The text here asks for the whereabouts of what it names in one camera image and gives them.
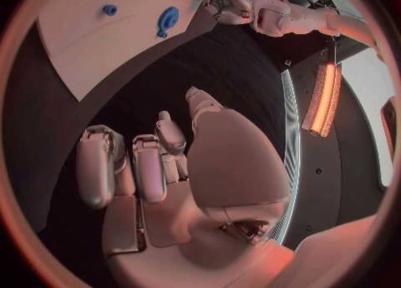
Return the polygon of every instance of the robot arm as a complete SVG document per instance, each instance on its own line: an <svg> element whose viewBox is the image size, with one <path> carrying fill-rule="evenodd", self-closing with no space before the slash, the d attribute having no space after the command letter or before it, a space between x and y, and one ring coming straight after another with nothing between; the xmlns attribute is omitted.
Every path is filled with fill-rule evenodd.
<svg viewBox="0 0 401 288"><path fill-rule="evenodd" d="M366 23L331 9L309 9L280 0L204 0L204 6L219 23L249 23L256 32L272 37L306 34L313 30L331 36L342 34L379 53Z"/></svg>

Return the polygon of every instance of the blue object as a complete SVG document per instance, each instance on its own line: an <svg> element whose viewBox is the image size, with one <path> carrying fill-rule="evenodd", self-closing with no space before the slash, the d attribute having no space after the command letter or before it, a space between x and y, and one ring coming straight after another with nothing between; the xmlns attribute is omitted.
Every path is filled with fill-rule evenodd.
<svg viewBox="0 0 401 288"><path fill-rule="evenodd" d="M117 14L117 7L115 5L107 4L103 6L102 11L108 16L115 16L115 14Z"/></svg>
<svg viewBox="0 0 401 288"><path fill-rule="evenodd" d="M166 9L166 11L164 11L162 15L159 17L158 20L159 31L157 32L157 36L163 39L166 38L167 37L166 30L174 27L177 24L178 19L179 19L179 12L176 7L172 6Z"/></svg>

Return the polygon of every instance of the orange light strip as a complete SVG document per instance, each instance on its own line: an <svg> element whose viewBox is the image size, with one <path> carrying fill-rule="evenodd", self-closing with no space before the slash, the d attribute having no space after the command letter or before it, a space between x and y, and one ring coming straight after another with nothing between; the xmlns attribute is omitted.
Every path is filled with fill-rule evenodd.
<svg viewBox="0 0 401 288"><path fill-rule="evenodd" d="M320 65L312 100L302 128L322 137L329 134L340 96L341 70L334 64Z"/></svg>

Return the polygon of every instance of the orange light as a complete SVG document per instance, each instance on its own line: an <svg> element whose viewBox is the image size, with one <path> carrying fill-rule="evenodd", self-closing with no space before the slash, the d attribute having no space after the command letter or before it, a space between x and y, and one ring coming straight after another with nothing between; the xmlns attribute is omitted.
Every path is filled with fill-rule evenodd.
<svg viewBox="0 0 401 288"><path fill-rule="evenodd" d="M340 96L341 69L334 64L319 65L312 100L302 124L304 130L326 137L333 124Z"/></svg>

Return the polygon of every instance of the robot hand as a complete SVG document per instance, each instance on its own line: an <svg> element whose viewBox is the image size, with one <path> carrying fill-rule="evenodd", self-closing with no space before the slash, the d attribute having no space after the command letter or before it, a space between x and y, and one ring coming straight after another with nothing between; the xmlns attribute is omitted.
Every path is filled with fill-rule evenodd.
<svg viewBox="0 0 401 288"><path fill-rule="evenodd" d="M346 35L377 52L368 26L355 17L338 15L331 9L309 9L280 0L203 0L206 10L224 24L246 24L258 33L281 37L318 30L331 36Z"/></svg>

